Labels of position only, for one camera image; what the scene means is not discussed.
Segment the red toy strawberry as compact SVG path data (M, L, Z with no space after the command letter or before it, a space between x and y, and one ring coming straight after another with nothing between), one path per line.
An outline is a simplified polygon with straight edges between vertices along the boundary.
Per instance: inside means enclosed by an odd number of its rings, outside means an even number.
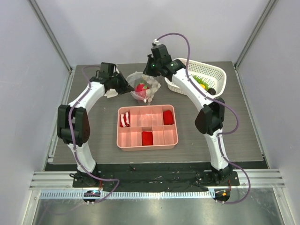
M135 94L146 98L146 90L149 89L149 85L146 82L139 82L135 84Z

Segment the red cloth roll upper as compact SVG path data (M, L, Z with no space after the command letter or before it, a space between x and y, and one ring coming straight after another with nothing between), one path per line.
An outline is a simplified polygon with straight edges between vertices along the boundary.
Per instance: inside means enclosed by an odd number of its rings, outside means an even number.
M171 110L163 111L163 123L165 126L174 124L173 113Z

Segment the red cloth roll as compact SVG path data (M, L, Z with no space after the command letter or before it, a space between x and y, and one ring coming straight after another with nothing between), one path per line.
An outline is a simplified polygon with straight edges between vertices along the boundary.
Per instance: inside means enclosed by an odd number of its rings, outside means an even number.
M153 145L153 133L151 131L142 131L142 146Z
M165 126L174 124L173 113L171 110L163 111L163 123Z

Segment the clear zip top bag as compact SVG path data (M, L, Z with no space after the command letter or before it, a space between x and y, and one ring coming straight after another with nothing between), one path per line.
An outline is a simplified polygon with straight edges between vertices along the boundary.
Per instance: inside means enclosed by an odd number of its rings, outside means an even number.
M161 87L161 84L154 77L145 75L143 72L130 74L126 81L134 89L130 92L131 96L142 105L150 105L155 93Z

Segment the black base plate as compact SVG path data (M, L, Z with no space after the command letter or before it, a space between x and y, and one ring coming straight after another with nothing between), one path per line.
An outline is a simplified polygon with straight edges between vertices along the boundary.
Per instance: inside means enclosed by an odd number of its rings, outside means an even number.
M71 173L75 188L102 187L117 192L196 192L210 187L239 186L237 172L231 168L217 175L210 163L100 164L96 176Z

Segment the red cloth roll lower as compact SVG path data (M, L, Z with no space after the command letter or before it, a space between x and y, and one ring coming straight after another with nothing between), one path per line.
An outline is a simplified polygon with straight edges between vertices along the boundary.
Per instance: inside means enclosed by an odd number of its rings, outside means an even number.
M142 131L142 146L153 145L153 133L151 131Z

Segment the red white striped sock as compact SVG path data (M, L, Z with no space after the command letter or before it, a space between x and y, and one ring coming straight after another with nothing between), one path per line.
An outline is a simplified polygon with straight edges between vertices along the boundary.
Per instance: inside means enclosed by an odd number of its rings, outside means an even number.
M130 112L125 112L120 115L120 127L130 127Z

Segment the pink compartment tray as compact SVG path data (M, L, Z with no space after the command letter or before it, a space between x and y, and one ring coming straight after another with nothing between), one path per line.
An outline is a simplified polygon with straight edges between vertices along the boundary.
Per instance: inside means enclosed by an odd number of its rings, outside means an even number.
M163 111L171 110L174 124L165 126ZM130 112L130 127L120 127L120 115ZM153 133L153 145L142 146L142 131ZM117 116L117 146L123 151L168 150L177 145L178 132L172 105L121 107Z

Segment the white perforated plastic basket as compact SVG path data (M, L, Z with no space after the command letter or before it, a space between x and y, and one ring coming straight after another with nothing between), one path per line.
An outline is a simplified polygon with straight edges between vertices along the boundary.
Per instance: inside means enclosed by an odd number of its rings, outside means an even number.
M196 75L207 83L208 87L206 90L214 88L216 90L215 97L219 97L223 94L227 82L227 74L223 69L206 63L189 60L187 70L189 75Z

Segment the white rolled cloth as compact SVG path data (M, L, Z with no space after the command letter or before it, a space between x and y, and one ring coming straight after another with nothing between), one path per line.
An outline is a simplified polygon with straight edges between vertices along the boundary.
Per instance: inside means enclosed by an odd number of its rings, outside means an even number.
M104 94L104 96L107 97L107 98L113 98L113 97L118 96L118 92L116 91L116 89L109 89L109 90Z

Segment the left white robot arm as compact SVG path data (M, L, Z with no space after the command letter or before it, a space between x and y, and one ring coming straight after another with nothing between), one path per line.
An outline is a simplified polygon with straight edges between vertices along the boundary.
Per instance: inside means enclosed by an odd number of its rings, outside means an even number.
M75 178L83 179L89 187L95 187L102 181L98 165L94 160L88 140L90 123L88 114L101 97L113 98L133 91L123 74L114 63L103 62L97 66L93 77L88 77L84 91L72 102L58 107L57 136L71 149L77 163Z

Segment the green toy grapes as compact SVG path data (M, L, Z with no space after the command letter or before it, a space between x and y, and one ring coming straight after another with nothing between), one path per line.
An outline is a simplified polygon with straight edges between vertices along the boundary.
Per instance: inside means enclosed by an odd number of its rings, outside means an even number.
M205 85L206 88L208 87L207 83L205 83L205 82L203 81L202 78L200 78L200 77L198 77L198 76L196 76L196 75L193 75L192 77L193 77L199 84Z

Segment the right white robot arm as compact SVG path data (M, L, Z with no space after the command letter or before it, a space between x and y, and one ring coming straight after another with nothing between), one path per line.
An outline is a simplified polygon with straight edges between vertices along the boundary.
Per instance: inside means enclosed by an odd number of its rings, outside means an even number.
M194 103L198 110L195 119L197 130L204 135L210 152L211 178L217 185L228 181L230 168L224 159L224 142L221 132L225 107L206 92L200 84L188 74L187 64L179 59L173 60L164 44L154 44L144 73L149 76L163 76L177 85Z

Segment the dark brown toy food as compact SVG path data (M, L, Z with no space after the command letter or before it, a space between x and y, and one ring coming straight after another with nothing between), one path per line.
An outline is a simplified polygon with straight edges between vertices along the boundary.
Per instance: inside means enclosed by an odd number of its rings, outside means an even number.
M213 96L216 95L216 90L214 88L209 88L207 92Z

